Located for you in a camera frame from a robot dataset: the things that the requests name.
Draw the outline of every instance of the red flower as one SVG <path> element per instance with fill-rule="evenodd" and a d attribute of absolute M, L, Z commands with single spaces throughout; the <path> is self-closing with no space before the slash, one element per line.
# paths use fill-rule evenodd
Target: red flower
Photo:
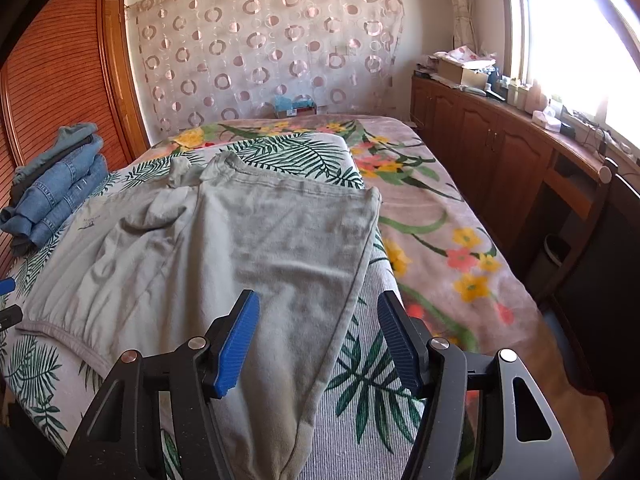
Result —
<path fill-rule="evenodd" d="M 513 310 L 511 310 L 507 306 L 504 306 L 501 303 L 496 303 L 495 306 L 498 309 L 498 316 L 500 316 L 500 319 L 502 320 L 502 322 L 505 325 L 512 324 L 513 323 Z"/>
<path fill-rule="evenodd" d="M 450 249 L 447 251 L 447 265 L 452 269 L 460 272 L 469 272 L 476 266 L 478 260 L 471 256 L 469 249 L 462 247 L 461 249 Z"/>
<path fill-rule="evenodd" d="M 407 305 L 405 311 L 407 316 L 417 317 L 418 319 L 422 319 L 422 315 L 424 314 L 424 310 L 417 303 Z"/>

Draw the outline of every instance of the trash can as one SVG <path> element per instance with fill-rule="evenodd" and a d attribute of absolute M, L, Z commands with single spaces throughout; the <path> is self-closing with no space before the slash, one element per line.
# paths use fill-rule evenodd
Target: trash can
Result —
<path fill-rule="evenodd" d="M 547 235 L 524 280 L 529 294 L 535 297 L 562 265 L 571 246 L 558 235 Z"/>

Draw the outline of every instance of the blue gripper pad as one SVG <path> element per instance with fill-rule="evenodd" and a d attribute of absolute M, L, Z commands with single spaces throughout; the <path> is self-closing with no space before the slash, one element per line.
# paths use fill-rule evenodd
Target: blue gripper pad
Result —
<path fill-rule="evenodd" d="M 219 399 L 236 386 L 259 316 L 260 299 L 251 291 L 218 354 L 218 376 L 213 389 Z"/>
<path fill-rule="evenodd" d="M 418 391 L 423 387 L 420 377 L 420 359 L 414 343 L 406 332 L 399 316 L 405 316 L 411 323 L 409 317 L 404 312 L 404 308 L 392 291 L 386 291 L 378 296 L 378 321 L 385 336 L 386 345 L 394 361 L 394 366 L 400 377 L 402 386 L 416 397 Z"/>
<path fill-rule="evenodd" d="M 0 296 L 4 296 L 9 292 L 13 292 L 15 289 L 15 282 L 13 278 L 7 278 L 0 281 Z"/>

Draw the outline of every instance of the stack of folded clothes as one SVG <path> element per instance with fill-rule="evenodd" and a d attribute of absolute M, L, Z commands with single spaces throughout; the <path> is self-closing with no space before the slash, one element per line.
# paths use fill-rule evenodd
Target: stack of folded clothes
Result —
<path fill-rule="evenodd" d="M 0 211 L 15 256 L 42 248 L 107 177 L 96 130 L 93 123 L 63 126 L 51 148 L 15 170 L 9 205 Z"/>

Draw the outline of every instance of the window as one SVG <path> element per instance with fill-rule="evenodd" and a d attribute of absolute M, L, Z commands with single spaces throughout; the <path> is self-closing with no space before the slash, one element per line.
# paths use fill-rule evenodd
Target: window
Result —
<path fill-rule="evenodd" d="M 545 94 L 559 95 L 569 108 L 640 148 L 640 70 L 632 57 L 640 60 L 640 22 L 626 2 L 520 1 L 528 8 L 522 29 L 528 25 L 529 34 L 521 78 L 537 79 Z"/>

